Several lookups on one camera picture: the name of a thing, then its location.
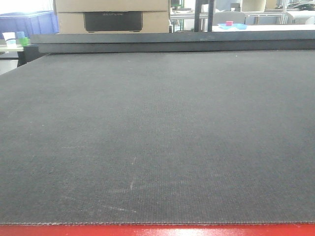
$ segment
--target white cup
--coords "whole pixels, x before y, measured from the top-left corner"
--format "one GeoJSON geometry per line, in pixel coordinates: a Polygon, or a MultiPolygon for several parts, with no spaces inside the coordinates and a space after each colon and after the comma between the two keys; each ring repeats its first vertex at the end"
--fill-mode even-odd
{"type": "Polygon", "coordinates": [[[16,48],[15,32],[2,33],[8,48],[16,48]]]}

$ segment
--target gray felt surface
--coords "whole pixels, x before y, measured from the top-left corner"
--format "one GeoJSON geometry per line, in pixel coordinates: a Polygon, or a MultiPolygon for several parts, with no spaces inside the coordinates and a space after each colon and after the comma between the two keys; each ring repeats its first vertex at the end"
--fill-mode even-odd
{"type": "Polygon", "coordinates": [[[0,224],[315,222],[314,60],[55,55],[0,76],[0,224]]]}

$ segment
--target blue tray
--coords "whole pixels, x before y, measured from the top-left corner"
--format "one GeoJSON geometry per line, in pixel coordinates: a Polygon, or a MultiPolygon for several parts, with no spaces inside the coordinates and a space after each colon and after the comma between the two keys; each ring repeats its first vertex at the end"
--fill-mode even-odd
{"type": "Polygon", "coordinates": [[[228,30],[230,28],[237,28],[239,30],[246,30],[247,25],[244,24],[233,24],[232,26],[226,26],[226,24],[218,24],[218,26],[224,30],[228,30]]]}

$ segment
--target floor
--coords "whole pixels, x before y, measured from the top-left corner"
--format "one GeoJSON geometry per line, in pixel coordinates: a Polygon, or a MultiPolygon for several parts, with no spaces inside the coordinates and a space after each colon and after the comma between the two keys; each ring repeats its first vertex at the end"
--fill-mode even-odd
{"type": "Polygon", "coordinates": [[[17,60],[1,60],[0,61],[0,75],[13,70],[17,67],[17,60]]]}

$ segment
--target red table edge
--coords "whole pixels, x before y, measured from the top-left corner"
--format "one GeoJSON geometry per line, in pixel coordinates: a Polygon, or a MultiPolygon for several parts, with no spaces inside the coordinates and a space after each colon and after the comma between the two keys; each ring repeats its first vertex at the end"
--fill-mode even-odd
{"type": "Polygon", "coordinates": [[[315,236],[315,224],[0,225],[0,236],[315,236]]]}

